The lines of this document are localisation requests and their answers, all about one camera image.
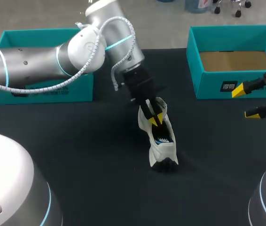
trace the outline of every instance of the gray floor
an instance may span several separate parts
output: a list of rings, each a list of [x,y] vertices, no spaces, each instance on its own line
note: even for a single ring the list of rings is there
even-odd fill
[[[190,26],[266,24],[266,0],[252,0],[252,8],[243,8],[241,18],[233,17],[237,5],[226,0],[220,15],[188,13],[184,0],[119,1],[136,29],[141,48],[186,47]],[[0,0],[0,35],[3,30],[71,27],[76,21],[84,21],[80,12],[88,4],[88,0]]]

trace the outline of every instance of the cardboard bottom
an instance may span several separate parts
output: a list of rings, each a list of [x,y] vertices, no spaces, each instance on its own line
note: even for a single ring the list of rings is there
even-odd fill
[[[266,70],[264,51],[200,52],[207,72]]]

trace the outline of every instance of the shoe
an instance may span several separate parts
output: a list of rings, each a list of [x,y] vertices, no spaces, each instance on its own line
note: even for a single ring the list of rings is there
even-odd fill
[[[173,171],[178,166],[176,154],[176,139],[167,116],[167,105],[160,97],[156,97],[158,105],[162,109],[163,120],[161,125],[155,126],[146,119],[139,107],[138,125],[139,128],[148,133],[151,148],[149,150],[149,162],[152,169],[156,171]],[[151,112],[153,109],[147,100]]]

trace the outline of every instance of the black tablecloth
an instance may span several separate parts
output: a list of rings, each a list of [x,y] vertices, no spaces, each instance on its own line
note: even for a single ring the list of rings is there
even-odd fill
[[[58,197],[65,226],[248,226],[266,170],[266,99],[196,100],[186,50],[145,50],[177,140],[174,174],[149,168],[149,142],[106,64],[91,103],[0,106],[0,133],[22,144]]]

